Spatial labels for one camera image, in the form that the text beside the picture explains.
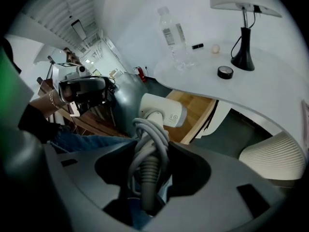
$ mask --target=bracelet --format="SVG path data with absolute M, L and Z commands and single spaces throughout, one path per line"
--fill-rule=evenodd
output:
M 54 99 L 53 99 L 53 92 L 49 93 L 49 99 L 51 101 L 51 103 L 54 105 L 55 108 L 61 109 L 62 107 L 59 107 L 55 104 Z

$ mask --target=fire extinguisher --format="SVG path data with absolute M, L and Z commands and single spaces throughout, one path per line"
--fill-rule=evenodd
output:
M 139 72 L 139 77 L 141 78 L 142 82 L 145 83 L 147 81 L 144 73 L 143 73 L 143 70 L 141 69 L 141 67 L 135 67 L 134 68 L 135 70 L 138 70 Z

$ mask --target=bottle cap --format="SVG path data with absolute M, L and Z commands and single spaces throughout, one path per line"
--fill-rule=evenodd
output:
M 169 9 L 167 6 L 163 6 L 162 8 L 158 9 L 160 15 L 165 15 L 169 13 Z

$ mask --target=wooden drawer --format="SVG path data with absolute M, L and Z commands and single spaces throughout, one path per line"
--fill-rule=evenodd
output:
M 173 90 L 166 98 L 178 101 L 187 108 L 187 117 L 181 127 L 164 126 L 171 141 L 188 145 L 205 126 L 207 118 L 213 111 L 216 100 Z

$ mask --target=ceiling light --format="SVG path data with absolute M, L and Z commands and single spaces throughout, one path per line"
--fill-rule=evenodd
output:
M 85 40 L 87 38 L 87 35 L 84 31 L 84 28 L 80 22 L 80 20 L 76 20 L 71 24 L 72 28 L 75 30 L 75 32 L 78 34 L 78 36 L 82 39 Z

